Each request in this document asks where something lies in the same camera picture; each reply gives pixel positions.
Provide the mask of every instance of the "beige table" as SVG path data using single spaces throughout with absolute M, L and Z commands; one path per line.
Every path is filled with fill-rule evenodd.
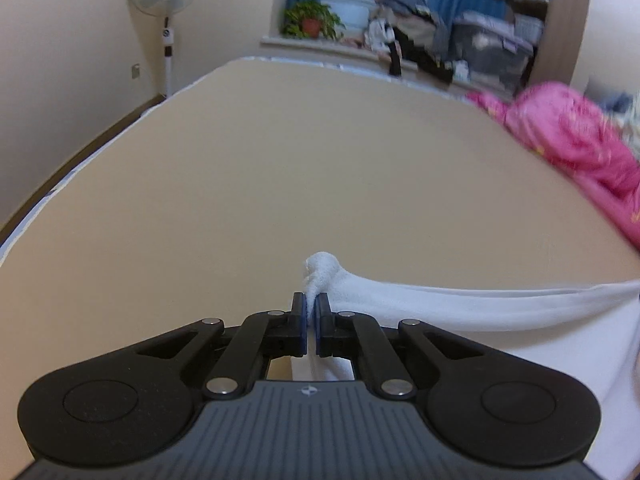
M 217 316 L 288 308 L 316 251 L 376 280 L 470 288 L 636 278 L 571 183 L 475 108 L 322 67 L 227 65 L 43 209 L 0 267 L 0 479 L 37 377 Z

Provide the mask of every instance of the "fan pole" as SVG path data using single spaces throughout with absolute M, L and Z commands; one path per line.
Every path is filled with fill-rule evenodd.
M 164 45 L 164 96 L 168 99 L 172 95 L 172 60 L 174 57 L 174 30 L 169 27 L 169 17 L 164 19 L 162 30 L 162 44 Z

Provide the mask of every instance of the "wall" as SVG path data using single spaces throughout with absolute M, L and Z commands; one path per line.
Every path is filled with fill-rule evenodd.
M 177 14 L 175 88 L 232 59 L 259 52 L 260 38 L 277 29 L 278 6 L 283 7 L 284 0 L 195 0 Z
M 159 52 L 155 23 L 130 14 L 126 0 L 0 0 L 0 9 L 2 226 L 66 160 L 156 94 Z
M 591 0 L 572 86 L 583 91 L 590 77 L 640 89 L 640 0 Z
M 259 52 L 283 6 L 196 0 L 176 15 L 174 88 Z M 73 154 L 158 93 L 162 50 L 161 23 L 126 0 L 0 0 L 0 9 L 2 226 Z

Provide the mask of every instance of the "potted plant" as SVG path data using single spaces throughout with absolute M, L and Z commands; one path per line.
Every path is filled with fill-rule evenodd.
M 331 12 L 331 7 L 313 0 L 297 2 L 284 11 L 285 26 L 283 34 L 294 38 L 313 38 L 322 34 L 328 40 L 338 40 L 343 34 L 336 27 L 344 27 L 340 16 Z

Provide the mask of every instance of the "pink blanket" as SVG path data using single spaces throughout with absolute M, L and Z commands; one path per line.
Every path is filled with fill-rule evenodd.
M 488 93 L 467 97 L 567 174 L 640 248 L 640 166 L 597 105 L 560 83 L 530 88 L 511 105 Z

